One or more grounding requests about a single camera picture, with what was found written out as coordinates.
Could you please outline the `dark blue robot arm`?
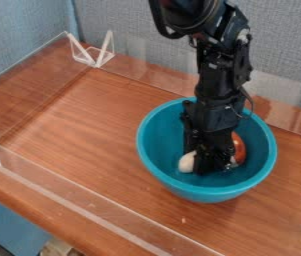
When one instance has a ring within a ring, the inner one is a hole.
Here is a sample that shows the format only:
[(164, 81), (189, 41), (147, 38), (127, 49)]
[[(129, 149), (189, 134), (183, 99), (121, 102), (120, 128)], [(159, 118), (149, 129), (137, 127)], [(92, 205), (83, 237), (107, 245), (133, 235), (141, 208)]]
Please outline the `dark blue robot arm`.
[(250, 20), (231, 0), (148, 0), (159, 33), (189, 38), (197, 51), (196, 99), (183, 102), (184, 154), (205, 175), (236, 165), (233, 132), (251, 99)]

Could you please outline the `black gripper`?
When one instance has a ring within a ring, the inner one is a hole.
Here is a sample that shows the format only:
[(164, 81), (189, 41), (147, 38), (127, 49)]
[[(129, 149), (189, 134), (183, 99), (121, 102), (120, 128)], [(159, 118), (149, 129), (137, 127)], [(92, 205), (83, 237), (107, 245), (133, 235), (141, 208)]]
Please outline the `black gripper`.
[(217, 102), (185, 100), (184, 123), (184, 172), (207, 175), (215, 168), (225, 171), (237, 167), (236, 146), (232, 132), (243, 119), (245, 97), (235, 96)]

